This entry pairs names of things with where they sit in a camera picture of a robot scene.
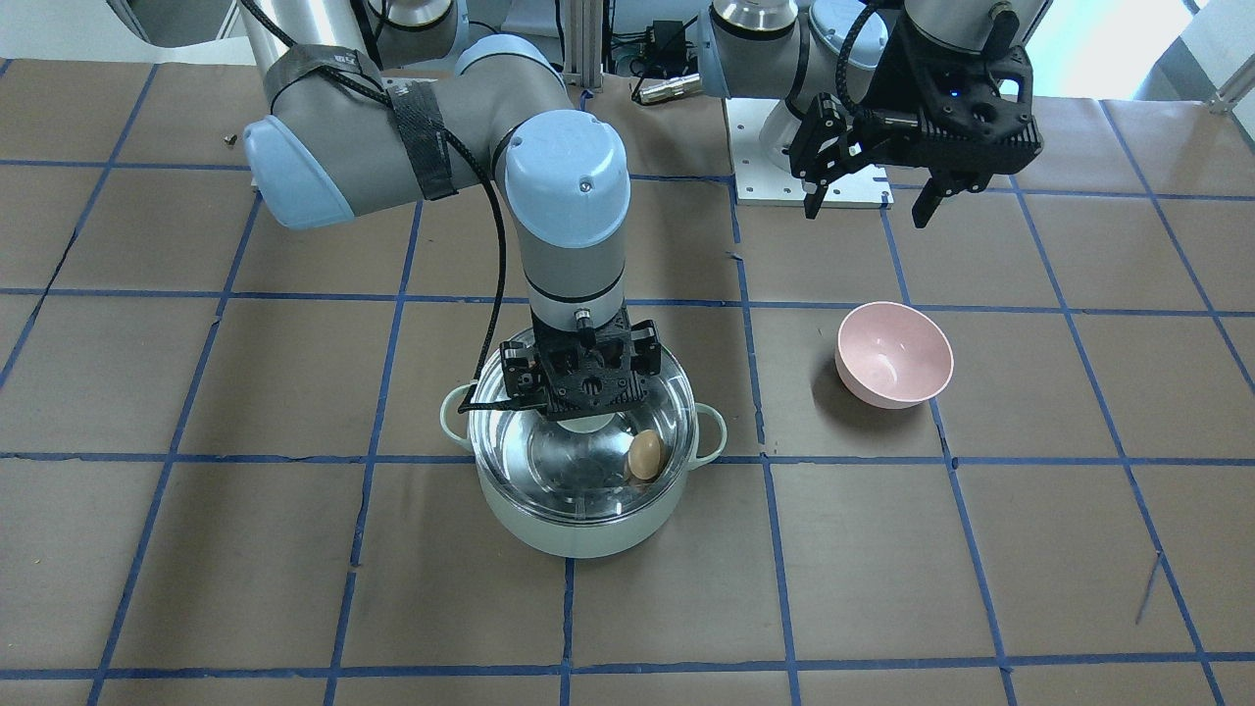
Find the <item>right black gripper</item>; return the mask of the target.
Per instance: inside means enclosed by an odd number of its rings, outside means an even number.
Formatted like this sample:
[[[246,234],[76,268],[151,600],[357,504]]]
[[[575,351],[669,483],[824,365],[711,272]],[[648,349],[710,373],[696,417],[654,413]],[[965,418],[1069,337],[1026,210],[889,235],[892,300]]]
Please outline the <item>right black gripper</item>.
[[[633,324],[628,308],[594,327],[577,317],[577,331],[553,329],[537,316],[532,341],[499,345],[508,410],[533,410],[550,421],[624,413],[648,401],[648,379],[660,372],[660,341],[651,319]]]

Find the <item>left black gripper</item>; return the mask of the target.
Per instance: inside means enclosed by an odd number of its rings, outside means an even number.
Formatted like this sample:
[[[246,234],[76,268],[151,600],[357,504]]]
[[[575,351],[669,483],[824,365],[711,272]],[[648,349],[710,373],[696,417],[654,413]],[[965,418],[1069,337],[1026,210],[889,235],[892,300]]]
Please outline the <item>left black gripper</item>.
[[[835,181],[867,166],[925,167],[912,204],[925,228],[943,201],[981,193],[991,176],[1013,176],[1040,155],[1032,114],[1032,63],[1009,45],[1000,56],[932,43],[917,28],[890,36],[863,98],[820,92],[789,140],[789,173],[802,181],[806,219],[820,214]]]

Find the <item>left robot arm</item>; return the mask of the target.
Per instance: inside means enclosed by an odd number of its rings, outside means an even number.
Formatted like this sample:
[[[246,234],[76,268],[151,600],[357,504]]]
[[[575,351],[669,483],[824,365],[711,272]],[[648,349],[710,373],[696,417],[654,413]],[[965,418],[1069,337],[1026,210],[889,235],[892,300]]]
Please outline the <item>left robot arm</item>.
[[[1027,36],[1043,1],[713,1],[698,73],[719,98],[776,99],[798,122],[789,174],[807,218],[867,166],[924,167],[912,204],[979,193],[1040,155]]]

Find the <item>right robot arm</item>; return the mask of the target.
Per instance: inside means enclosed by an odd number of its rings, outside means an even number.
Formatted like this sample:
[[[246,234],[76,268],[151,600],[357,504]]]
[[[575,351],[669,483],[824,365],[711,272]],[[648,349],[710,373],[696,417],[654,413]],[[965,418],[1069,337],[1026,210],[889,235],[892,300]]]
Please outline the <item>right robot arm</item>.
[[[242,1],[269,115],[243,129],[282,227],[330,227],[479,186],[515,229],[532,341],[479,352],[462,413],[551,421],[639,408],[661,367],[624,295],[630,176],[612,125],[574,108],[532,43],[468,48],[462,1]]]

